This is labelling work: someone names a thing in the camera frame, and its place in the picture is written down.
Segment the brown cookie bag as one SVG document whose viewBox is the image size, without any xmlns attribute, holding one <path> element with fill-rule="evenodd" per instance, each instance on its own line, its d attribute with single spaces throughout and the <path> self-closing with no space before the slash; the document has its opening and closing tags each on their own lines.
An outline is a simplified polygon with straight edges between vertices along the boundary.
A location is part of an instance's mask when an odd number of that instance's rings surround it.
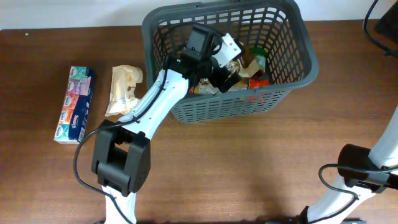
<svg viewBox="0 0 398 224">
<path fill-rule="evenodd" d="M 238 72 L 242 79 L 252 78 L 255 80 L 267 80 L 264 76 L 265 73 L 260 70 L 255 56 L 251 53 L 251 49 L 245 47 L 244 50 L 245 53 L 242 56 L 236 60 L 230 61 L 229 64 L 224 67 L 226 67 L 230 73 Z"/>
</svg>

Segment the orange San Remo pasta pack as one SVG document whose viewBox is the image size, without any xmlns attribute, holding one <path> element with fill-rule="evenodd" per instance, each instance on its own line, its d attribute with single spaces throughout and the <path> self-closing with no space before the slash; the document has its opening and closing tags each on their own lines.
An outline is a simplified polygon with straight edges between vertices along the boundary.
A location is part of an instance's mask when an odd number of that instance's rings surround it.
<svg viewBox="0 0 398 224">
<path fill-rule="evenodd" d="M 255 88 L 262 88 L 269 85 L 269 80 L 255 80 L 252 78 L 243 78 L 240 82 L 233 85 L 228 91 L 252 90 Z M 199 84 L 192 87 L 189 93 L 199 95 L 218 95 L 221 91 L 214 87 L 208 79 L 201 79 Z"/>
</svg>

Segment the green lid jar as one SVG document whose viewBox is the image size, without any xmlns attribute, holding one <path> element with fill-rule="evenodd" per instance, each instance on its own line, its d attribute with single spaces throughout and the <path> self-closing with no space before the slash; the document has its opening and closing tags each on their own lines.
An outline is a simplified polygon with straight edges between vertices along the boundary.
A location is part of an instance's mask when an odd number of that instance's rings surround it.
<svg viewBox="0 0 398 224">
<path fill-rule="evenodd" d="M 255 56 L 257 63 L 259 64 L 260 70 L 266 72 L 267 65 L 267 52 L 260 47 L 251 48 L 251 53 Z"/>
</svg>

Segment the grey plastic shopping basket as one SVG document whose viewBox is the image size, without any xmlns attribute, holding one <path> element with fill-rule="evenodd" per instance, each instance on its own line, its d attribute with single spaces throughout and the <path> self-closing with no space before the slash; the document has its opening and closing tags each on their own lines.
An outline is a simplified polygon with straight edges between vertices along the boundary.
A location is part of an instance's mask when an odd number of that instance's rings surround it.
<svg viewBox="0 0 398 224">
<path fill-rule="evenodd" d="M 188 94 L 171 110 L 183 123 L 272 110 L 291 90 L 318 75 L 318 59 L 297 3 L 281 1 L 192 2 L 152 10 L 142 22 L 147 86 L 169 53 L 179 55 L 193 22 L 229 33 L 245 47 L 264 53 L 269 84 L 217 95 Z"/>
</svg>

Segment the beige snack bag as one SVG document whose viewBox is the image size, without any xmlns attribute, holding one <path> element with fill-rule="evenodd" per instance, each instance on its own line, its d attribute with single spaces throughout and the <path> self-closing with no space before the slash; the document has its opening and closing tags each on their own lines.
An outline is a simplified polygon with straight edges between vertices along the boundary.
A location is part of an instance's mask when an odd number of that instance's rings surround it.
<svg viewBox="0 0 398 224">
<path fill-rule="evenodd" d="M 105 116 L 128 114 L 139 102 L 134 90 L 143 81 L 143 72 L 138 67 L 119 65 L 113 67 L 109 104 Z"/>
</svg>

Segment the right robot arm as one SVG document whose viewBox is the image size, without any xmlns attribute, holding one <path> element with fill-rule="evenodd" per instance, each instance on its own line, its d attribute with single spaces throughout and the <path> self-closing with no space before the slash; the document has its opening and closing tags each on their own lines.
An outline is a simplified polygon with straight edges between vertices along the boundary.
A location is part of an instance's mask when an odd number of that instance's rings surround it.
<svg viewBox="0 0 398 224">
<path fill-rule="evenodd" d="M 373 148 L 345 145 L 338 162 L 321 166 L 318 177 L 328 190 L 302 210 L 296 223 L 343 223 L 365 200 L 387 188 L 396 190 L 397 112 Z"/>
</svg>

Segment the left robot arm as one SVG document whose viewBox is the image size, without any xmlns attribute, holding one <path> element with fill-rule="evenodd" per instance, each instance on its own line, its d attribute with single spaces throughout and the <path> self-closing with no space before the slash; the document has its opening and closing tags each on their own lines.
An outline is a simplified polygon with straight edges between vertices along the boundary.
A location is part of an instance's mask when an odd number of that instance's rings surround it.
<svg viewBox="0 0 398 224">
<path fill-rule="evenodd" d="M 106 200 L 105 223 L 136 223 L 136 194 L 149 175 L 150 141 L 167 113 L 202 78 L 220 91 L 234 84 L 228 64 L 244 53 L 240 41 L 195 24 L 180 55 L 168 54 L 156 81 L 128 114 L 96 130 L 91 164 Z"/>
</svg>

